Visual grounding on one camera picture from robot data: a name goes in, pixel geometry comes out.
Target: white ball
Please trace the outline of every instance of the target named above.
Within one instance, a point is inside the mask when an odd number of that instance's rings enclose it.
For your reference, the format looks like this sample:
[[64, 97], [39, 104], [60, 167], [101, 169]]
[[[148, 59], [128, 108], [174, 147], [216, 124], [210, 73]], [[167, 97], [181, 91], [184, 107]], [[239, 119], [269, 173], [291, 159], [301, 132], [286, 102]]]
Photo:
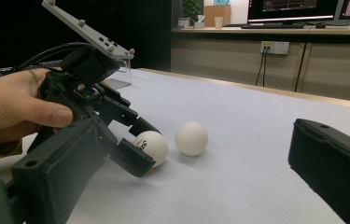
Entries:
[[168, 142], [157, 132], [140, 133], [134, 139], [133, 145], [152, 157], [155, 161], [153, 167], [161, 165], [168, 156]]
[[208, 142], [207, 131], [202, 124], [187, 122], [175, 134], [175, 144], [181, 153], [196, 156], [204, 152]]

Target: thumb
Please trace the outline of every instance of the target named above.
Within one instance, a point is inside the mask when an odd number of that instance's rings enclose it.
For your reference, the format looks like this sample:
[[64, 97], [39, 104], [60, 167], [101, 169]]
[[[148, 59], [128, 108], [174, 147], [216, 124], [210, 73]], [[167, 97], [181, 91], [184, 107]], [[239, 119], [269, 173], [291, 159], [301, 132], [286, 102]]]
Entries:
[[25, 100], [24, 106], [18, 108], [20, 119], [54, 128], [62, 128], [73, 120], [72, 110], [65, 105], [43, 101], [34, 97], [27, 97]]

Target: wall outlet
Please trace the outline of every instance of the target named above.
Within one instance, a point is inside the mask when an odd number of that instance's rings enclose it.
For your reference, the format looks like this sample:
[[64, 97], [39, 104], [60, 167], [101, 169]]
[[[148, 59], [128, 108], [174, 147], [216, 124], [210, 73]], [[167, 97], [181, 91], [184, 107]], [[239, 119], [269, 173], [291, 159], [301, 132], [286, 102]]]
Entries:
[[273, 53], [273, 47], [274, 47], [273, 41], [261, 41], [261, 48], [259, 49], [259, 52]]
[[273, 47], [274, 54], [287, 54], [289, 42], [275, 42]]

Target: human hand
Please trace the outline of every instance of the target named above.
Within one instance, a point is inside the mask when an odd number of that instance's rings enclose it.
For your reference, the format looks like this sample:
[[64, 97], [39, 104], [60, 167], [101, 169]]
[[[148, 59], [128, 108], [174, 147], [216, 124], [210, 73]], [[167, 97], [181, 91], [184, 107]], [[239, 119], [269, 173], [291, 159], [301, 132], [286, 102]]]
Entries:
[[0, 77], [0, 144], [35, 133], [40, 125], [62, 128], [72, 121], [68, 107], [36, 98], [47, 72], [40, 68]]

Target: white table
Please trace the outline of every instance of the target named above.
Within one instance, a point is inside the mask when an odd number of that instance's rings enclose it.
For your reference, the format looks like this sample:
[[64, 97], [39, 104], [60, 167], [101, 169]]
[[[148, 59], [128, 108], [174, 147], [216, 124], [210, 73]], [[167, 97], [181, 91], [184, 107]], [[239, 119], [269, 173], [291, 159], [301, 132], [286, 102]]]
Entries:
[[[289, 168], [287, 155], [297, 118], [350, 135], [350, 102], [266, 90], [133, 70], [132, 86], [119, 91], [166, 137], [167, 160], [137, 178], [107, 159], [68, 223], [343, 223]], [[209, 133], [197, 157], [175, 146], [175, 131], [187, 121]], [[127, 127], [109, 127], [134, 139]], [[19, 158], [0, 160], [1, 178], [10, 179], [8, 168]]]

